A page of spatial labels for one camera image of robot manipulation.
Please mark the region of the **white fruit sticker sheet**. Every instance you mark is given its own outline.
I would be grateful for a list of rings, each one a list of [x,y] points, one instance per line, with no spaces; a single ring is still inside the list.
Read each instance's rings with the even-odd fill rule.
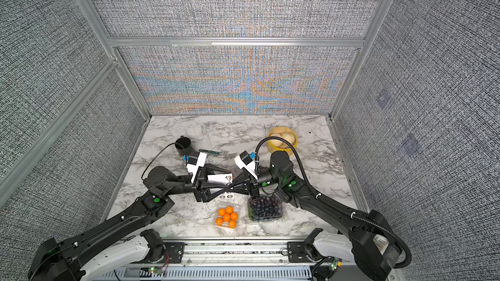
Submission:
[[[222,185],[226,186],[230,183],[233,182],[233,176],[225,176],[225,175],[213,175],[213,176],[208,176],[208,183],[213,183],[217,185]],[[213,196],[214,194],[218,193],[221,191],[221,188],[210,188],[209,189],[209,194]]]

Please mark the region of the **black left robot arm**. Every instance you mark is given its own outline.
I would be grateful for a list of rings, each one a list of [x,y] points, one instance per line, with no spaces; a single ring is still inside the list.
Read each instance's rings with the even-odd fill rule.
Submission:
[[[161,219],[174,206],[171,195],[194,193],[209,202],[235,186],[209,182],[222,170],[211,164],[196,174],[177,176],[165,167],[153,168],[143,183],[147,191],[124,211],[82,234],[63,241],[51,238],[36,251],[29,280],[92,280],[112,269],[137,261],[165,260],[165,244],[148,225]]]

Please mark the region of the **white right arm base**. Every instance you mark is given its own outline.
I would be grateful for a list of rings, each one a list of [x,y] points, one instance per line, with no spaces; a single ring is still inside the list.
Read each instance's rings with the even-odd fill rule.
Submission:
[[[342,234],[332,234],[322,228],[315,228],[304,240],[313,255],[334,257],[354,263],[352,242]]]

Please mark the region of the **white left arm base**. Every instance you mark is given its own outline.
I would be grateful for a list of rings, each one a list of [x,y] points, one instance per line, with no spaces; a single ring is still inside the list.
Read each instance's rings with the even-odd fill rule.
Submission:
[[[145,230],[133,239],[116,243],[88,261],[81,280],[92,280],[104,273],[134,262],[147,260],[156,263],[163,260],[165,244],[157,231]]]

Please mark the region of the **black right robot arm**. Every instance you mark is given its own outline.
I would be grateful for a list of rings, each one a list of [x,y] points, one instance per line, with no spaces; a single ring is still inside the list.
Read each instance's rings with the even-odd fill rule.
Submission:
[[[338,229],[348,240],[345,255],[334,256],[354,262],[371,280],[385,280],[393,269],[411,264],[412,253],[394,233],[385,217],[350,208],[315,189],[306,176],[294,172],[294,164],[284,151],[274,152],[268,172],[263,172],[256,153],[243,152],[234,159],[241,174],[230,186],[242,186],[244,192],[257,196],[269,183],[276,185],[275,195],[284,203],[310,212]]]

